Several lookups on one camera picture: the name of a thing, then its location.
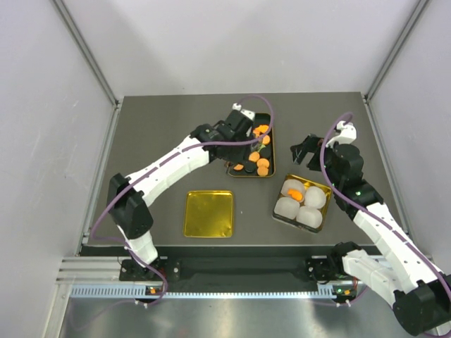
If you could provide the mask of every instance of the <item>dark gray tabletop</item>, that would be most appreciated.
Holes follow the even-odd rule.
[[[196,126],[224,119],[242,94],[130,96],[125,97],[102,182],[95,218],[106,205],[111,176],[128,175],[154,162],[179,145]],[[276,111],[274,141],[276,173],[271,178],[233,178],[226,175],[223,161],[200,168],[166,190],[150,207],[154,218],[152,236],[156,245],[190,246],[318,246],[353,241],[370,244],[369,238],[331,201],[326,223],[318,234],[310,234],[271,217],[277,194],[288,173],[324,183],[320,173],[305,163],[293,165],[290,146],[309,133],[323,136],[342,113],[352,111],[357,141],[364,157],[364,177],[379,191],[392,214],[399,220],[395,201],[360,93],[266,94]],[[245,108],[267,112],[257,100]],[[227,239],[194,239],[183,236],[186,194],[190,190],[231,190],[235,198],[233,236]],[[98,235],[119,236],[112,219],[99,228]],[[90,241],[90,244],[105,244]]]

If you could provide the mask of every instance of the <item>empty gold tray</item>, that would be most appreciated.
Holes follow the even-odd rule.
[[[233,194],[226,190],[188,192],[183,234],[186,237],[230,237],[233,233]]]

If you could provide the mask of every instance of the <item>gray table surface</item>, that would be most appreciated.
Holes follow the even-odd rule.
[[[73,323],[86,325],[115,301],[71,299]],[[320,306],[305,299],[169,299],[147,310],[121,304],[81,332],[69,325],[68,313],[60,338],[411,337],[372,291],[351,308]]]
[[[200,168],[166,190],[150,207],[154,217],[152,236],[156,245],[171,246],[318,246],[353,241],[370,244],[369,238],[331,201],[326,223],[318,234],[298,230],[275,221],[271,212],[284,177],[288,173],[324,183],[320,173],[305,164],[293,165],[290,146],[309,133],[325,135],[342,113],[352,111],[358,138],[355,145],[364,157],[364,177],[380,192],[399,220],[371,124],[360,93],[266,94],[276,112],[274,141],[276,173],[271,178],[233,178],[225,174],[224,162]],[[154,162],[186,137],[196,126],[224,119],[242,94],[125,97],[111,153],[105,169],[95,218],[106,205],[111,176],[128,175]],[[267,112],[257,100],[245,108]],[[190,190],[231,190],[235,198],[234,232],[227,239],[195,239],[183,235],[186,194]],[[119,236],[112,219],[105,219],[100,236]],[[90,240],[89,244],[108,244]]]

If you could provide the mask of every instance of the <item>metal floor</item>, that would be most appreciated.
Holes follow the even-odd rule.
[[[82,326],[114,300],[72,299]],[[60,338],[408,338],[388,305],[367,292],[351,308],[309,300],[166,300],[144,310],[121,304],[81,332],[63,324]]]

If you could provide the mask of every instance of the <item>gold tray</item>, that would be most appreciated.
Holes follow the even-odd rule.
[[[233,233],[233,193],[226,190],[188,192],[183,234],[221,238]]]
[[[319,183],[313,182],[311,180],[308,180],[306,178],[302,178],[302,177],[292,175],[292,174],[286,175],[285,179],[283,180],[283,183],[285,183],[286,180],[298,180],[304,184],[306,189],[308,189],[310,187],[318,187],[319,189],[323,190],[324,194],[326,194],[326,204],[324,205],[323,208],[319,209],[321,212],[321,215],[323,216],[323,222],[321,223],[321,225],[319,227],[317,227],[315,229],[315,228],[309,227],[308,225],[305,225],[304,223],[297,222],[296,220],[291,220],[289,218],[280,216],[277,213],[274,213],[274,211],[273,211],[273,218],[275,218],[276,220],[281,220],[284,223],[294,225],[295,227],[306,229],[310,232],[320,232],[323,229],[324,222],[326,221],[327,209],[329,207],[330,198],[332,197],[332,189],[326,185],[319,184]],[[283,195],[281,194],[281,192],[279,192],[277,200],[279,200],[279,198],[282,196]]]

